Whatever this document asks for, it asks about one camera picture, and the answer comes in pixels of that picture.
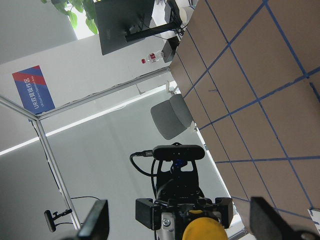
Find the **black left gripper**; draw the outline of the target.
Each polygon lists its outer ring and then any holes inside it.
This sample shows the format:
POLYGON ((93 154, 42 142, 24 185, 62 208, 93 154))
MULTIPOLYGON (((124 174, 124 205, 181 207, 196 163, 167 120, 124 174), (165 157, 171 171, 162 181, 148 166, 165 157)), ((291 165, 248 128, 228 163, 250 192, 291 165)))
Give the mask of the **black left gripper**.
POLYGON ((163 163, 151 177, 155 199, 138 198, 135 201, 135 219, 153 231, 156 240, 182 240, 183 232, 191 222, 187 219, 190 210, 202 210, 205 217, 220 222, 224 230, 233 219, 233 200, 230 197, 205 197, 199 186, 196 163, 191 161, 192 170, 183 171, 188 163, 173 161, 170 170, 162 171, 163 163))

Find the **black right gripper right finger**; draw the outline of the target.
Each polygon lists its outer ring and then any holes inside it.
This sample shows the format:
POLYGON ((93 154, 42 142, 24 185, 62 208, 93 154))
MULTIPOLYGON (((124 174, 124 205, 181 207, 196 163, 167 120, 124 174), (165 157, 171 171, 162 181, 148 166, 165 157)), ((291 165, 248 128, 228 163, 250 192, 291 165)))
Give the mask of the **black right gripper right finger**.
POLYGON ((311 240, 308 230, 294 230, 263 197, 250 199, 249 227, 257 240, 311 240))

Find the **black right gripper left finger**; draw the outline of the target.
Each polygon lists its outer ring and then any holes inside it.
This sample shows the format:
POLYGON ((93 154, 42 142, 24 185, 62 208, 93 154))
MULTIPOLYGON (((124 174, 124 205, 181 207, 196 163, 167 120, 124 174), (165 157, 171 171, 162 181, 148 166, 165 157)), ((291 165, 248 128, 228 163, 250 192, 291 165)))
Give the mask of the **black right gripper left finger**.
POLYGON ((108 200, 97 200, 83 226, 76 234, 77 240, 107 240, 110 233, 108 200))

